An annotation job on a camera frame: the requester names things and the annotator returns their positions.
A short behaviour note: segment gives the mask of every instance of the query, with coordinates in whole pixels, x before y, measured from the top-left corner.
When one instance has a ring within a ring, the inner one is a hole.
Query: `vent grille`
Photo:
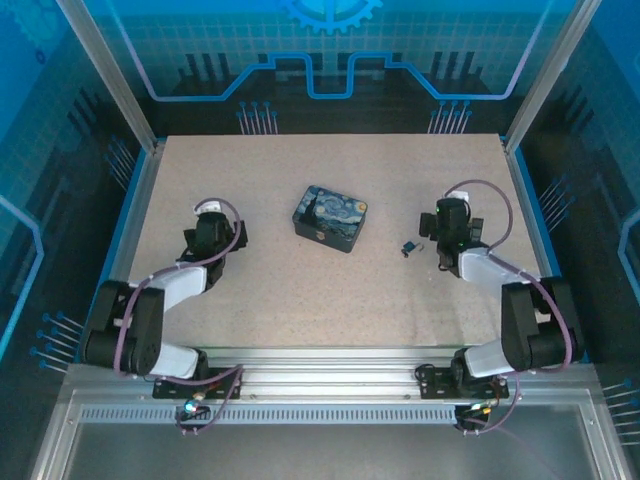
[[[176,407],[93,405],[82,411],[83,423],[172,424]],[[190,424],[206,423],[212,413]],[[454,407],[447,405],[230,405],[220,417],[229,425],[277,424],[443,424],[455,423]]]

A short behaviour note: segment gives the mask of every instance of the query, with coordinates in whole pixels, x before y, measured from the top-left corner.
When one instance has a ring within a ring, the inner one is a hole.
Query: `gear logo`
[[[300,22],[302,28],[311,27],[314,33],[336,30],[347,33],[360,27],[362,19],[373,18],[373,9],[381,7],[381,0],[281,0],[289,18]]]
[[[52,40],[58,31],[55,0],[0,0],[0,13],[9,12],[22,33],[37,48]]]

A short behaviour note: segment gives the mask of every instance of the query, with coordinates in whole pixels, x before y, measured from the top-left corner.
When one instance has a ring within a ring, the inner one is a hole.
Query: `beige table surface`
[[[192,346],[416,346],[482,343],[500,328],[497,299],[439,272],[435,243],[419,241],[421,212],[454,183],[483,178],[503,188],[515,224],[497,252],[537,272],[497,135],[177,136],[167,140],[131,280],[170,265],[202,198],[229,200],[249,245],[230,254],[214,289],[165,315],[164,339]],[[369,205],[352,253],[294,233],[291,215],[317,184]],[[470,186],[483,240],[499,238],[500,197]]]

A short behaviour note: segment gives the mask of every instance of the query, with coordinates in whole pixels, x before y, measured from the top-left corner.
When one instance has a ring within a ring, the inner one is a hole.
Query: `starry night tin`
[[[350,253],[366,213],[362,200],[311,185],[293,214],[293,224],[301,237]]]

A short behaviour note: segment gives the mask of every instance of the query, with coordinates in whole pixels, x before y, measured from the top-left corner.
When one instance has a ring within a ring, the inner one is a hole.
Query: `transparent acrylic wall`
[[[140,148],[54,1],[0,1],[0,65],[0,478],[19,479],[77,348],[43,314],[84,322]]]
[[[604,387],[640,387],[640,4],[603,0],[522,152]],[[631,401],[625,395],[610,404]],[[613,407],[622,441],[633,404]],[[628,445],[639,465],[640,449]]]
[[[88,6],[163,136],[274,132],[274,111],[278,133],[505,133],[574,3]]]

